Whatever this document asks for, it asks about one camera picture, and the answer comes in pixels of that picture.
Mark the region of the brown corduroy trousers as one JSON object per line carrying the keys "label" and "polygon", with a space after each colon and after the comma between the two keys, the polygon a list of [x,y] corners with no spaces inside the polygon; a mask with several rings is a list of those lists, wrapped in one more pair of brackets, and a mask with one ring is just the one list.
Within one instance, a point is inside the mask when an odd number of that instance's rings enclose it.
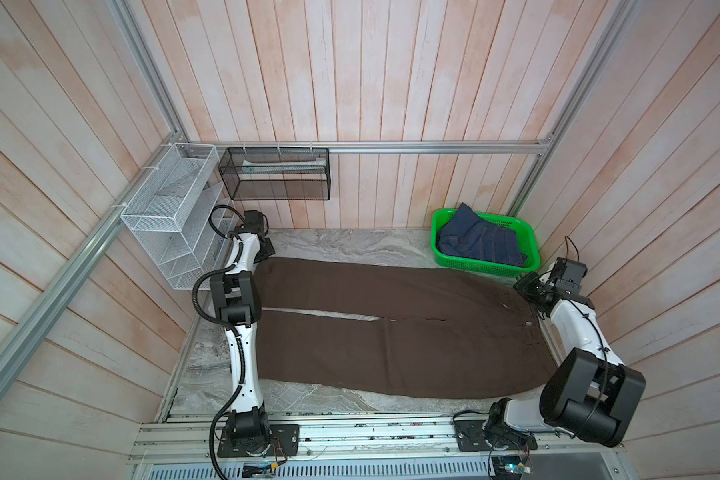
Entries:
{"label": "brown corduroy trousers", "polygon": [[277,257],[254,281],[264,379],[484,399],[532,390],[556,370],[529,303],[474,274]]}

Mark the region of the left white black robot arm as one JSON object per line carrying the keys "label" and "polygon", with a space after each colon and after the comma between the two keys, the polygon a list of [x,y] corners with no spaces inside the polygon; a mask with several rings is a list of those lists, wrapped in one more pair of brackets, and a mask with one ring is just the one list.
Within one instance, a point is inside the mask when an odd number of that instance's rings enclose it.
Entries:
{"label": "left white black robot arm", "polygon": [[220,229],[212,217],[213,233],[231,242],[224,264],[195,281],[191,297],[199,317],[220,326],[227,339],[231,373],[237,377],[231,397],[214,415],[210,433],[210,455],[217,460],[230,456],[264,456],[272,445],[271,430],[259,386],[256,334],[262,303],[254,281],[256,265],[271,254],[266,215],[257,210],[242,213],[217,204],[212,214],[229,211],[238,224]]}

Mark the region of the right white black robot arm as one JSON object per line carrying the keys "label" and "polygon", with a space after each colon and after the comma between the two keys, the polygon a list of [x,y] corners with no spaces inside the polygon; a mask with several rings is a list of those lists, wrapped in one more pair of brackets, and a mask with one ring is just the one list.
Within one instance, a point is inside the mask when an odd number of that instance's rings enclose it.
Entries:
{"label": "right white black robot arm", "polygon": [[569,434],[605,447],[618,446],[646,388],[646,379],[610,348],[592,301],[581,294],[587,266],[559,257],[544,274],[529,273],[518,293],[554,326],[566,356],[536,400],[494,403],[482,430],[489,449],[530,450],[538,432]]}

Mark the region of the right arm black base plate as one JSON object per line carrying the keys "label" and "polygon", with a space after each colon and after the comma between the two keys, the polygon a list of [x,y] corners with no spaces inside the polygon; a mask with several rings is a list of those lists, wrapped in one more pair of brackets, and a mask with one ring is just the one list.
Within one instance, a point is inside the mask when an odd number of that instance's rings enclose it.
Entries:
{"label": "right arm black base plate", "polygon": [[533,451],[538,449],[536,438],[504,423],[490,420],[455,420],[455,436],[460,452]]}

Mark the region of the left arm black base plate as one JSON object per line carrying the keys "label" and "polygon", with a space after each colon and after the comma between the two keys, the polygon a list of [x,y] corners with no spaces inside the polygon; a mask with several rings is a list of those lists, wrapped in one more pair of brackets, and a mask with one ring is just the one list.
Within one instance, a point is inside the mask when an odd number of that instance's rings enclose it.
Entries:
{"label": "left arm black base plate", "polygon": [[275,424],[267,433],[257,429],[222,430],[216,454],[219,458],[292,457],[298,452],[300,426]]}

